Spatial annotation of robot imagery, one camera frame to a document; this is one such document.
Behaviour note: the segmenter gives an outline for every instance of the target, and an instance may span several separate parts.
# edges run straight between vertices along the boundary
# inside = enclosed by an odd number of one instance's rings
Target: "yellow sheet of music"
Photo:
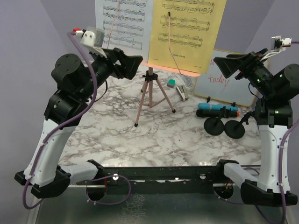
[[[149,63],[206,73],[226,0],[155,0]]]

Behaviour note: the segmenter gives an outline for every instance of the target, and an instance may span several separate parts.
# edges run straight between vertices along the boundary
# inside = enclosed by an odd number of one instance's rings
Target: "white sheet of music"
[[[103,47],[120,48],[126,55],[141,55],[147,62],[152,30],[152,0],[95,0],[96,27],[105,31]]]

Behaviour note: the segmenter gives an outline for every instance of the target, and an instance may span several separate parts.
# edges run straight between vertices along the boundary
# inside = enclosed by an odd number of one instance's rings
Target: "sheet music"
[[[149,63],[206,73],[226,0],[155,0]]]
[[[105,31],[103,47],[122,49],[127,55],[142,55],[148,61],[152,30],[152,0],[95,0],[96,27]]]

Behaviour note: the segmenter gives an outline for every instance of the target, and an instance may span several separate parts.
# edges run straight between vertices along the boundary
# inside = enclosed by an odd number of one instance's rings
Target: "tripod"
[[[153,81],[154,80],[157,82],[158,86],[160,87],[160,90],[163,93],[164,98],[161,99],[159,102],[153,104]],[[149,86],[149,103],[144,104],[144,97],[145,97],[145,93],[146,93],[146,90],[147,90],[148,86]],[[141,97],[140,104],[139,104],[139,110],[138,110],[138,113],[137,113],[136,122],[134,124],[135,127],[138,126],[138,120],[139,120],[139,117],[140,117],[142,106],[148,106],[149,108],[153,108],[154,106],[158,105],[159,103],[163,102],[164,100],[167,100],[172,112],[173,113],[176,112],[176,110],[173,108],[168,96],[166,95],[166,92],[163,89],[163,86],[161,85],[160,81],[158,80],[158,75],[156,73],[153,73],[153,68],[149,67],[149,70],[146,71],[145,81],[143,83],[141,92],[142,92],[142,97]]]

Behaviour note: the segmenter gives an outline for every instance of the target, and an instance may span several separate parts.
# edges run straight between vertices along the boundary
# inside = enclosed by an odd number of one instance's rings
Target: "whiteboard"
[[[233,103],[240,106],[251,106],[255,99],[248,90],[248,79],[242,78],[236,80],[236,72],[230,78],[226,79],[216,63],[213,61],[215,57],[226,57],[229,54],[236,54],[233,52],[221,51],[214,49],[211,63],[208,72],[197,77],[194,85],[194,95],[199,97],[211,97],[211,99]],[[257,89],[250,86],[250,90],[257,95]]]

